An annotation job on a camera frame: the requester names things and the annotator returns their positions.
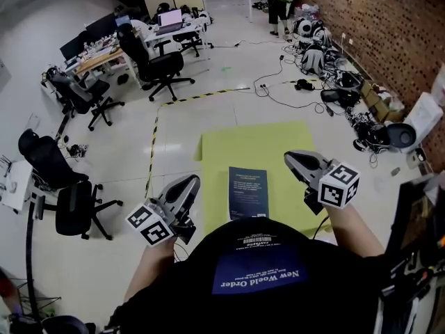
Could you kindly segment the black floor rail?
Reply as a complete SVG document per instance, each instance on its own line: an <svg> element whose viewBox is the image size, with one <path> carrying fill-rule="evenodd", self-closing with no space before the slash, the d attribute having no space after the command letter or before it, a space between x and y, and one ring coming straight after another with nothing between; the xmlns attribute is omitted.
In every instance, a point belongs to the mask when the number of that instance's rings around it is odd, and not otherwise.
<svg viewBox="0 0 445 334"><path fill-rule="evenodd" d="M35 295L34 279L33 279L33 226L34 226L34 211L36 204L44 194L48 193L52 197L56 192L54 187L50 187L49 184L44 181L36 170L31 171L30 184L28 186L29 198L29 212L26 226L26 243L25 243L25 262L26 262L26 285L28 290L29 306L31 308L30 317L34 320L38 326L41 325L40 310L38 309L38 300Z"/></svg>

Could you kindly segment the white water dispenser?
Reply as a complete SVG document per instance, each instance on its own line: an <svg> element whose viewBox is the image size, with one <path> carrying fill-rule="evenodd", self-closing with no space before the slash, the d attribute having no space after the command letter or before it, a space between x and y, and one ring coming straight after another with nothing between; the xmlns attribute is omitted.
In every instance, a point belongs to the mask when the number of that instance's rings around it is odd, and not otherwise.
<svg viewBox="0 0 445 334"><path fill-rule="evenodd" d="M430 93L422 93L410 113L404 120L405 124L412 126L416 132L416 140L409 146L408 151L419 146L429 135L435 125L440 121L444 112Z"/></svg>

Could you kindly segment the yellow-green tablecloth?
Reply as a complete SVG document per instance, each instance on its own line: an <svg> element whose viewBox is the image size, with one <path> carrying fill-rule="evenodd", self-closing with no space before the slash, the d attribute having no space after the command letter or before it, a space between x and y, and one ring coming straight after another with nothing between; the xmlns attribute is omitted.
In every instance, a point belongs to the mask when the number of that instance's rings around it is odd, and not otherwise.
<svg viewBox="0 0 445 334"><path fill-rule="evenodd" d="M202 206L204 234L229 220L229 168L264 170L268 181L270 218L307 237L330 226L327 212L319 215L304 203L306 186L284 163L290 150L314 150L303 121L230 127L207 132L201 139Z"/></svg>

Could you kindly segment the person's right forearm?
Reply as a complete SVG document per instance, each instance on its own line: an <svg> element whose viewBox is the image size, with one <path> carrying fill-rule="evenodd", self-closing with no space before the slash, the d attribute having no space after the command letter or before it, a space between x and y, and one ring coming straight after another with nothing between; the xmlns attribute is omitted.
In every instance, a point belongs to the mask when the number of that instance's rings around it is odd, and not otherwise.
<svg viewBox="0 0 445 334"><path fill-rule="evenodd" d="M326 205L325 209L339 247L361 257L375 257L384 253L382 244L352 205L343 209Z"/></svg>

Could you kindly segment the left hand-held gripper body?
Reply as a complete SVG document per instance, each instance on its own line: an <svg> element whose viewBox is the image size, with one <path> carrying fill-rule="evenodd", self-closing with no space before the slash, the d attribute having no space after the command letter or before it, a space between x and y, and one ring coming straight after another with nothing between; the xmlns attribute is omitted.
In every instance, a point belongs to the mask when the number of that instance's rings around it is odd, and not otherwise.
<svg viewBox="0 0 445 334"><path fill-rule="evenodd" d="M182 206L162 203L158 198L149 198L137 205L125 221L145 239L149 247L158 246L173 237L188 244L195 233L189 211Z"/></svg>

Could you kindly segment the open laptop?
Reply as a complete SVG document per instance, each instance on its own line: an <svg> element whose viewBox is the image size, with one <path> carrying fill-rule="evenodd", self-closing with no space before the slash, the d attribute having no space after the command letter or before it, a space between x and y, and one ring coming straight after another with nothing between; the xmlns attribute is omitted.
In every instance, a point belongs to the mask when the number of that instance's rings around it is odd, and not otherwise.
<svg viewBox="0 0 445 334"><path fill-rule="evenodd" d="M183 27L182 13L180 10L171 10L159 15L159 29L156 35L165 35L175 32Z"/></svg>

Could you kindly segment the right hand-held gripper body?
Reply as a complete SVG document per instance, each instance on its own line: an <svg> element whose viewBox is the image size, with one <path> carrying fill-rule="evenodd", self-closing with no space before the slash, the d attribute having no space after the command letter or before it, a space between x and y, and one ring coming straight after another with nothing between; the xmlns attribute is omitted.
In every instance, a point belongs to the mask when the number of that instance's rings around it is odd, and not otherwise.
<svg viewBox="0 0 445 334"><path fill-rule="evenodd" d="M324 206L343 209L356 196L360 172L346 162L333 159L321 169L309 171L304 202L319 214Z"/></svg>

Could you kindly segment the black computer monitor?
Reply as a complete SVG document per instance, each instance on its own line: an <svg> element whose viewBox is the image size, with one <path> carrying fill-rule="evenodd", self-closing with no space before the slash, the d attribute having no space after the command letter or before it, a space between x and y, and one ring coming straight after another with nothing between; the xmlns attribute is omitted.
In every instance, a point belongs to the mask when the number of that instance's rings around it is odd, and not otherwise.
<svg viewBox="0 0 445 334"><path fill-rule="evenodd" d="M117 23L115 20L116 16L114 13L110 13L87 25L85 30L88 32L91 40L95 42L115 33L117 28Z"/></svg>
<svg viewBox="0 0 445 334"><path fill-rule="evenodd" d="M73 38L60 48L60 52L66 61L77 57L84 50L84 41L81 35Z"/></svg>

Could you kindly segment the cluttered office desk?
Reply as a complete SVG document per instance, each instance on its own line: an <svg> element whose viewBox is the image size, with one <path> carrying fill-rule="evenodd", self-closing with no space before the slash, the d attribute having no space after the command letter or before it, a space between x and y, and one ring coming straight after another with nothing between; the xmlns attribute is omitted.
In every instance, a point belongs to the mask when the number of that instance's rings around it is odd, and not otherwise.
<svg viewBox="0 0 445 334"><path fill-rule="evenodd" d="M106 49L93 54L91 57L80 60L75 64L66 67L65 73L68 75L84 75L86 72L91 72L95 68L104 67L107 72L113 70L112 67L109 66L109 62L123 58L124 63L121 63L117 66L126 67L128 69L130 76L135 80L135 82L139 85L140 82L137 77L136 69L132 63L132 59L120 48L118 47L114 52L112 52L112 47L107 47Z"/></svg>

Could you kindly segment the small cluster of electronics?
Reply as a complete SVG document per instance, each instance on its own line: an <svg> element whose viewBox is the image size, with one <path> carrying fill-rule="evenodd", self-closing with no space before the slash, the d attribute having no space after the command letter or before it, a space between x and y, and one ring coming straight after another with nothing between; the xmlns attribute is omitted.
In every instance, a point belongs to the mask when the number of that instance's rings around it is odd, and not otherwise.
<svg viewBox="0 0 445 334"><path fill-rule="evenodd" d="M67 153L70 158L84 158L86 152L88 151L88 145L85 144L74 144L72 146L67 147Z"/></svg>

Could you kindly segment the yellow black floor tape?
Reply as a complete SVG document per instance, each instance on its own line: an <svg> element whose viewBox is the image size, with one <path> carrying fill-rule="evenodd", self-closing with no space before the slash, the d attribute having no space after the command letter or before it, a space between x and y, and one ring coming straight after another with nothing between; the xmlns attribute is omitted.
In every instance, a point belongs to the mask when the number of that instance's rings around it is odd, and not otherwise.
<svg viewBox="0 0 445 334"><path fill-rule="evenodd" d="M266 97L271 99L272 101L280 104L280 105L284 105L287 107L290 107L292 109L305 109L308 108L310 106L314 107L314 111L317 114L323 113L325 111L327 111L327 107L321 103L321 102L310 102L308 104L305 105L301 105L301 106L295 106L295 105L290 105L290 104L286 104L286 103L282 103L282 102L278 102L277 100L273 99L272 96L270 95L270 88L260 88L260 90L263 90L263 95L260 94L259 97ZM222 89L222 90L217 90L215 92L210 92L210 93L204 93L204 94L200 94L200 95L195 95L192 97L187 97L187 98L181 98L178 99L176 101L171 101L171 102L165 102L162 103L158 109L156 110L156 117L154 119L154 126L153 126L153 131L152 131L152 139L151 139L151 143L150 143L150 148L149 148L149 168L148 168L148 175L147 175L147 182L145 185L145 195L144 197L147 198L149 195L149 191L150 189L150 184L152 183L152 173L153 173L153 160L154 160L154 155L155 155L155 145L156 145L156 135L159 129L159 112L163 107L166 106L172 106L175 104L183 104L183 103L187 103L187 102L191 102L192 100L200 100L200 99L205 99L214 95L222 95L225 93L235 93L235 92L243 92L243 91L249 91L250 87L245 87L245 88L232 88L232 89Z"/></svg>

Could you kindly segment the low white table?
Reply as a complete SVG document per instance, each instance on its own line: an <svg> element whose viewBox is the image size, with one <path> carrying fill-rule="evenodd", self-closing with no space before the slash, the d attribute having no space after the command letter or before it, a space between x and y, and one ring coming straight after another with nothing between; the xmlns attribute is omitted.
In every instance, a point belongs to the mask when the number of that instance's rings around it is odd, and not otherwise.
<svg viewBox="0 0 445 334"><path fill-rule="evenodd" d="M26 161L13 162L0 180L0 204L21 212L33 167Z"/></svg>

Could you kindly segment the white sheet of paper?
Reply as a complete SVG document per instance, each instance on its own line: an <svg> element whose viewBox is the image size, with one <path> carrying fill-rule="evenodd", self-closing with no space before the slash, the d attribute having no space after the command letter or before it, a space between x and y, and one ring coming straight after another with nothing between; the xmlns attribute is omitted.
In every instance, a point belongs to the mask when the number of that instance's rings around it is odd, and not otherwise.
<svg viewBox="0 0 445 334"><path fill-rule="evenodd" d="M40 121L40 117L32 113L26 123L25 129L31 129L36 132L38 130L38 127L40 126Z"/></svg>

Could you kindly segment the cardboard box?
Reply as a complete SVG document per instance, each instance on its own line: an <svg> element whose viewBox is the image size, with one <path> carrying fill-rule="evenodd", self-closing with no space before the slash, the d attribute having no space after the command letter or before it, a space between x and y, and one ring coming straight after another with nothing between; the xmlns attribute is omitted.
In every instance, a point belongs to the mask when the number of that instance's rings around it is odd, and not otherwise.
<svg viewBox="0 0 445 334"><path fill-rule="evenodd" d="M404 120L405 105L396 93L374 81L365 80L361 94L371 115L378 122L402 122Z"/></svg>

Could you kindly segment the person's black printed t-shirt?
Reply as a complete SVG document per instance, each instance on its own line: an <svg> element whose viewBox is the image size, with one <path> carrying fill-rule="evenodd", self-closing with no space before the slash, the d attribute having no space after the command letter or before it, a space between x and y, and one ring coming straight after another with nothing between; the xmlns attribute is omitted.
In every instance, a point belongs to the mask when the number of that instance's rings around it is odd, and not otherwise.
<svg viewBox="0 0 445 334"><path fill-rule="evenodd" d="M380 261L267 218L207 235L117 307L120 334L373 334Z"/></svg>

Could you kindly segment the black office chair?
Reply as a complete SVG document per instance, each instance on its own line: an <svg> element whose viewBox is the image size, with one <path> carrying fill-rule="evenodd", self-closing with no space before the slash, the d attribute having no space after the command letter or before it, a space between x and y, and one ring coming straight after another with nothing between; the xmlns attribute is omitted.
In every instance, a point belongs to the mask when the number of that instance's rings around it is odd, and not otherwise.
<svg viewBox="0 0 445 334"><path fill-rule="evenodd" d="M143 90L156 89L148 96L150 102L164 88L168 88L172 101L177 101L172 85L181 82L195 83L190 77L180 77L184 68L184 58L179 51L161 54L155 58L149 57L145 43L136 36L131 24L122 24L116 30L120 49L136 64L139 80L145 82Z"/></svg>
<svg viewBox="0 0 445 334"><path fill-rule="evenodd" d="M121 200L103 203L97 192L102 184L92 184L89 177L74 171L50 136L38 136L32 129L26 129L18 140L19 152L37 172L37 176L50 189L56 190L57 203L42 202L40 212L55 212L56 232L63 236L80 236L88 240L91 225L94 223L104 238L113 237L105 231L97 214L113 205L123 206Z"/></svg>
<svg viewBox="0 0 445 334"><path fill-rule="evenodd" d="M188 49L192 49L195 52L195 57L200 57L200 53L198 50L199 46L204 46L202 36L204 33L198 32L188 32L174 35L172 39L181 45L180 52L183 53Z"/></svg>
<svg viewBox="0 0 445 334"><path fill-rule="evenodd" d="M125 103L122 101L115 102L111 97L105 97L106 92L111 87L106 81L97 79L91 86L87 86L85 80L88 75L87 72L82 79L76 82L59 72L55 72L49 77L49 81L62 97L66 97L71 102L78 114L85 115L91 112L92 120L88 129L93 132L95 123L99 118L102 118L110 127L113 123L107 118L106 111L117 106L124 106Z"/></svg>

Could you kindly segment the person's left forearm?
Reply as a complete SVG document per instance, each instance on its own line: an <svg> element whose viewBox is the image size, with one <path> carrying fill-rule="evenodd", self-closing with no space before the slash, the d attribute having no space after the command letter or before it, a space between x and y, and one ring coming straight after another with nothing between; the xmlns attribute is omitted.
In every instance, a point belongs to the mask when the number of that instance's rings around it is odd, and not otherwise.
<svg viewBox="0 0 445 334"><path fill-rule="evenodd" d="M124 295L124 302L135 296L140 290L150 286L162 273L175 263L174 245L176 237L143 251L140 262Z"/></svg>

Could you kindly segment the black floor fan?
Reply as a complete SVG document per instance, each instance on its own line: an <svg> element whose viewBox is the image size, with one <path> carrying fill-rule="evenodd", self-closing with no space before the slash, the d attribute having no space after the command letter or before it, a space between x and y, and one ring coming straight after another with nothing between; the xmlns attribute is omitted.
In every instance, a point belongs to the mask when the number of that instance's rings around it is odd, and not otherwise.
<svg viewBox="0 0 445 334"><path fill-rule="evenodd" d="M385 146L390 150L407 152L416 142L416 130L406 123L392 123L385 126Z"/></svg>

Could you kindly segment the pile of grey backpacks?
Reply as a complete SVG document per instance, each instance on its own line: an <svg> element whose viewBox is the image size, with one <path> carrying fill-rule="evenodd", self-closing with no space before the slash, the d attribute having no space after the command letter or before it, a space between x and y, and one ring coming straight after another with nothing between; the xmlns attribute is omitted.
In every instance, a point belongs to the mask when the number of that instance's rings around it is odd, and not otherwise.
<svg viewBox="0 0 445 334"><path fill-rule="evenodd" d="M317 5L304 3L295 7L292 33L299 40L300 69L307 74L322 76L334 72L346 59L334 47L332 34L318 13Z"/></svg>

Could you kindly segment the blue-covered book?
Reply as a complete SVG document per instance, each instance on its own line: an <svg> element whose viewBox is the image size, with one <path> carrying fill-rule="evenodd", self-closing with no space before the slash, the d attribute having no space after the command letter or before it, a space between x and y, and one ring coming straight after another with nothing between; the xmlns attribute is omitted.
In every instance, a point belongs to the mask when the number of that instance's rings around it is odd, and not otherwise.
<svg viewBox="0 0 445 334"><path fill-rule="evenodd" d="M268 178L265 170L229 167L228 218L269 218Z"/></svg>

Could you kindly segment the white office desk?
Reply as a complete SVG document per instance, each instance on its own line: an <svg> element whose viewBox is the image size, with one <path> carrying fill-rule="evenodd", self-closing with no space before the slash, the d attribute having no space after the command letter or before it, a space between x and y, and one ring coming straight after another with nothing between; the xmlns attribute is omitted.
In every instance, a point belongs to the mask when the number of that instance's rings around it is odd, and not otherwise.
<svg viewBox="0 0 445 334"><path fill-rule="evenodd" d="M147 37L142 38L144 42L154 42L162 40L164 38L172 38L176 35L181 35L184 33L197 33L199 36L205 35L207 31L207 21L204 19L194 19L190 24L185 24L181 29L176 31L171 31L169 33L164 33L157 35L156 33L151 33Z"/></svg>

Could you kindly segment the water dispenser bottle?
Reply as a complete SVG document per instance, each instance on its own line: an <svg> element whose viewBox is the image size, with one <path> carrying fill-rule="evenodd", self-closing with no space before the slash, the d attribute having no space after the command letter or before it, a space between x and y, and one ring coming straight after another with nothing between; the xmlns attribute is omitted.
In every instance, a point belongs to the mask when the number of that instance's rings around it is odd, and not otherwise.
<svg viewBox="0 0 445 334"><path fill-rule="evenodd" d="M430 94L441 107L445 107L445 63L442 64L432 84Z"/></svg>

